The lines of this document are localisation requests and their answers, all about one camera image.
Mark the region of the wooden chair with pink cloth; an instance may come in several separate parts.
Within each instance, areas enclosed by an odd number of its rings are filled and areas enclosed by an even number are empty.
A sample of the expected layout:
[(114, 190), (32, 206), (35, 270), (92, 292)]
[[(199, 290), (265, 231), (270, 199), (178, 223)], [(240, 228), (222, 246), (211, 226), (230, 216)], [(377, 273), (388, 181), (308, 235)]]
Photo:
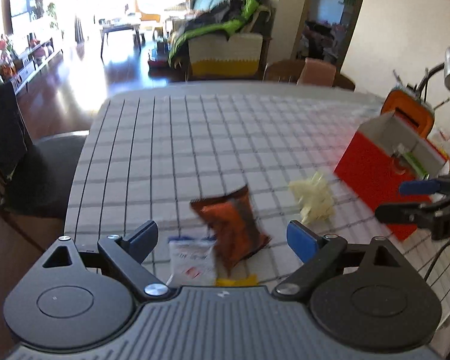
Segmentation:
[(283, 59), (268, 63), (263, 80), (355, 91), (355, 83), (340, 73), (335, 65), (315, 58)]

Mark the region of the pale clear snack bag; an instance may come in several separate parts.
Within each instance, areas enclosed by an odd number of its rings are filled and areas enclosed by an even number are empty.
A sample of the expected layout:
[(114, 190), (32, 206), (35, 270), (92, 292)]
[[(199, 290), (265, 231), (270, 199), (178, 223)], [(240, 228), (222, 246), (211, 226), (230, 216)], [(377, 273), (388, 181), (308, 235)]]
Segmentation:
[(315, 172), (304, 180), (291, 181), (289, 190), (300, 208), (302, 224), (308, 225), (334, 215), (332, 191), (321, 172)]

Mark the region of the dark wooden chair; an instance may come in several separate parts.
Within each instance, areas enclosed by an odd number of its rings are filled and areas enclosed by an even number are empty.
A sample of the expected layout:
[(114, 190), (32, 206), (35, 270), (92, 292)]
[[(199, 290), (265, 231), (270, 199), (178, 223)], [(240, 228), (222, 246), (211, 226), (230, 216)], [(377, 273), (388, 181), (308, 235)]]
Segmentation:
[(32, 141), (14, 87), (0, 85), (1, 205), (9, 212), (65, 219), (74, 173), (88, 136), (75, 131)]

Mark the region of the green black jacket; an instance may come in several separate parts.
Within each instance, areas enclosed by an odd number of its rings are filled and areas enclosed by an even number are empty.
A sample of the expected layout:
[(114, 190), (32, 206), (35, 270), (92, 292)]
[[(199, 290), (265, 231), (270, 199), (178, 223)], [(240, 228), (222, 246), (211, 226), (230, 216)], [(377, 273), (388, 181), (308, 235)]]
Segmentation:
[(264, 35), (271, 19), (272, 9), (258, 0), (223, 0), (179, 27), (171, 40), (168, 63), (175, 68), (184, 58), (188, 42), (194, 38), (213, 33), (227, 40), (237, 33)]

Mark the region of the checkered white tablecloth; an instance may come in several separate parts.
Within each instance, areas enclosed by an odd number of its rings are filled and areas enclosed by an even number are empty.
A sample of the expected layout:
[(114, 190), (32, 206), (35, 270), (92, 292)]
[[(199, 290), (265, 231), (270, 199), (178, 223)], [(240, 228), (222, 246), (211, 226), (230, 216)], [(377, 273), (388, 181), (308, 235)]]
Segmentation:
[(151, 91), (114, 97), (103, 104), (82, 149), (65, 235), (94, 245), (153, 220), (159, 242), (145, 267), (166, 280), (169, 238), (210, 235), (190, 202), (247, 186), (257, 226), (271, 240), (232, 277), (255, 275), (272, 287), (301, 264), (286, 242), (287, 224), (300, 216), (289, 190), (295, 180), (321, 173), (331, 188), (334, 211), (312, 224), (316, 233), (361, 244), (391, 237), (332, 172), (357, 127), (379, 108), (373, 98), (346, 93), (330, 99)]

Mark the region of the red brown chip bag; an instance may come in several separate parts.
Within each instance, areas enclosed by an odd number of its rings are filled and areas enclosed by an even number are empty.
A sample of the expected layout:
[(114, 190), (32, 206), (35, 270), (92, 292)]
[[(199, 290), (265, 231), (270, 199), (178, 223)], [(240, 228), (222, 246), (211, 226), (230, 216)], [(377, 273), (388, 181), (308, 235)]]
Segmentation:
[(215, 249), (228, 275), (271, 241), (257, 226), (247, 185), (222, 196), (190, 201), (190, 208), (213, 230)]

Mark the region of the yellow black snack bag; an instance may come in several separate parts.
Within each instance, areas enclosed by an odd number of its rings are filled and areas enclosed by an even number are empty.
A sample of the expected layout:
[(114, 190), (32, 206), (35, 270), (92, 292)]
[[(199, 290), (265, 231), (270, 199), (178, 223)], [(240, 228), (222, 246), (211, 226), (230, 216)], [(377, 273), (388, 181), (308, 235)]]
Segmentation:
[(232, 277), (218, 277), (215, 281), (215, 286), (223, 288), (254, 287), (258, 286), (258, 280), (256, 275), (247, 275), (246, 277), (239, 279), (234, 279)]

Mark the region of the red white cardboard box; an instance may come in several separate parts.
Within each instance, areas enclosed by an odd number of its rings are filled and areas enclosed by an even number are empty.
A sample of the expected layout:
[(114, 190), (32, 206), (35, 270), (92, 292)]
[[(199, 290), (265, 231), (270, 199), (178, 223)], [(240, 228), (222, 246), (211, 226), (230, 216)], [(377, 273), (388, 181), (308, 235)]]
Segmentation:
[(432, 178), (448, 166), (427, 139), (419, 136), (403, 118), (389, 112), (360, 124), (334, 173), (372, 211), (385, 203), (430, 203), (426, 194), (399, 193), (401, 183), (419, 178), (398, 151), (400, 146)]

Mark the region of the green white snack packet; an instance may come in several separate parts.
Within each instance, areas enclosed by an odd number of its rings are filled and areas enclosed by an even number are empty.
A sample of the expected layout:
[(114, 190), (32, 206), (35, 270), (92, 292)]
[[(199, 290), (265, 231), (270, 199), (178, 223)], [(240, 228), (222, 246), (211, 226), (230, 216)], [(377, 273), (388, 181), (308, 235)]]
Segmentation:
[(414, 172), (419, 180), (427, 180), (429, 172), (416, 156), (403, 144), (398, 144), (393, 148), (393, 156), (397, 158), (399, 166)]

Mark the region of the tv console cabinet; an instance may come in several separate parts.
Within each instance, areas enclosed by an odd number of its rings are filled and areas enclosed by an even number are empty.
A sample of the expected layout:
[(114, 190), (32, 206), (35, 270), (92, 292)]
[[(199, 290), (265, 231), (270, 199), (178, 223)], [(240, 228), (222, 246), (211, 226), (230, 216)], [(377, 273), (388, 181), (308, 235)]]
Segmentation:
[(15, 94), (19, 94), (23, 89), (28, 91), (29, 83), (41, 73), (46, 66), (59, 54), (63, 53), (60, 43), (55, 43), (50, 37), (44, 41), (33, 40), (31, 47), (26, 48), (13, 61), (15, 75), (9, 80), (12, 83)]

